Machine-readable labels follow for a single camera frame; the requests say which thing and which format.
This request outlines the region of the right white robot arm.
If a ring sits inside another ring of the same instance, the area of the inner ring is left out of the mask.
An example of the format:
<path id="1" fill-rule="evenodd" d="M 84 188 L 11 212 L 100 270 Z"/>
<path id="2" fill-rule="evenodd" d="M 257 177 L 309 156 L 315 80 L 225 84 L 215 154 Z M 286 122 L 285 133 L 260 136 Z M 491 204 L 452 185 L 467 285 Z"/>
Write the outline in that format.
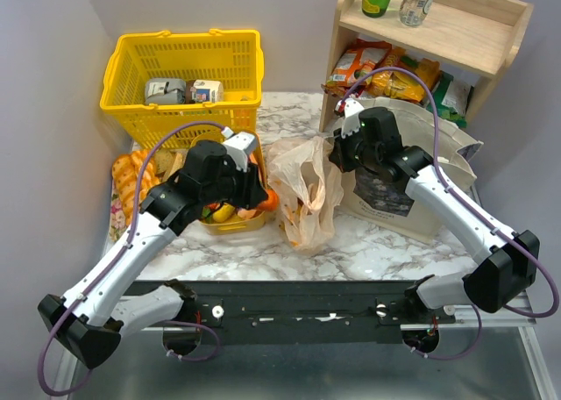
<path id="1" fill-rule="evenodd" d="M 334 131 L 330 161 L 344 172 L 368 172 L 390 182 L 429 208 L 476 262 L 469 273 L 429 275 L 416 282 L 404 296 L 408 313 L 469 304 L 495 313 L 534 283 L 536 265 L 527 256 L 539 252 L 536 235 L 516 232 L 491 218 L 434 166 L 424 149 L 404 146 L 387 108 L 347 101 L 343 124 Z"/>

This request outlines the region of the orange toy pumpkin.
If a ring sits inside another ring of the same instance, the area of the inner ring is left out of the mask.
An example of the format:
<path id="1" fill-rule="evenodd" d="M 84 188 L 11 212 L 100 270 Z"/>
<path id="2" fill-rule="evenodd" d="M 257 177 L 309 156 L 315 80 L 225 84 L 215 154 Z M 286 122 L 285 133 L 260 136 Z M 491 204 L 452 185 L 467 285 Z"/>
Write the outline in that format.
<path id="1" fill-rule="evenodd" d="M 279 206 L 279 197 L 272 189 L 266 190 L 267 198 L 258 204 L 257 209 L 260 211 L 275 211 Z"/>

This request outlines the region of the banana print plastic bag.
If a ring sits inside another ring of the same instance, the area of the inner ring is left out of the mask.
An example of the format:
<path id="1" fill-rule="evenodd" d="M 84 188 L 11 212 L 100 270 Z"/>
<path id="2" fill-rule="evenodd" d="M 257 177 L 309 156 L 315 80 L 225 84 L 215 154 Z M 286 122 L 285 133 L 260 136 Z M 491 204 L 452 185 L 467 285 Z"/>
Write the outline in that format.
<path id="1" fill-rule="evenodd" d="M 277 222 L 296 251 L 314 254 L 335 235 L 334 211 L 344 196 L 342 172 L 323 137 L 284 138 L 266 150 L 267 183 L 279 197 Z"/>

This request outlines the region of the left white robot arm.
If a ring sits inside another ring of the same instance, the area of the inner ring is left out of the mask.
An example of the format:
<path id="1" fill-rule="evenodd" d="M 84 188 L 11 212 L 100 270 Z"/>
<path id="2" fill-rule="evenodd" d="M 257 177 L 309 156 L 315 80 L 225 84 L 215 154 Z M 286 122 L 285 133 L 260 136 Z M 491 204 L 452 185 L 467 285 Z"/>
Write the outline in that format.
<path id="1" fill-rule="evenodd" d="M 145 266 L 210 204 L 252 210 L 268 194 L 251 161 L 257 136 L 239 132 L 224 142 L 202 139 L 184 165 L 149 190 L 135 222 L 74 287 L 47 295 L 39 315 L 51 335 L 88 369 L 108 360 L 126 333 L 171 320 L 193 293 L 165 283 L 127 307 L 120 298 Z"/>

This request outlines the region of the beige canvas tote bag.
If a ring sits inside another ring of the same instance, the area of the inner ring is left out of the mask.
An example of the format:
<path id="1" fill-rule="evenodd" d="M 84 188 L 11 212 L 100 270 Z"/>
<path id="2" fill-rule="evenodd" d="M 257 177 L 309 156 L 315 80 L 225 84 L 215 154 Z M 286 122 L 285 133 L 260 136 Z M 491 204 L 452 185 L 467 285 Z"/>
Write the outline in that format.
<path id="1" fill-rule="evenodd" d="M 469 161 L 481 149 L 455 124 L 418 105 L 377 97 L 343 103 L 330 156 L 343 172 L 343 209 L 422 242 L 445 226 L 463 238 L 478 221 L 450 193 L 475 183 Z"/>

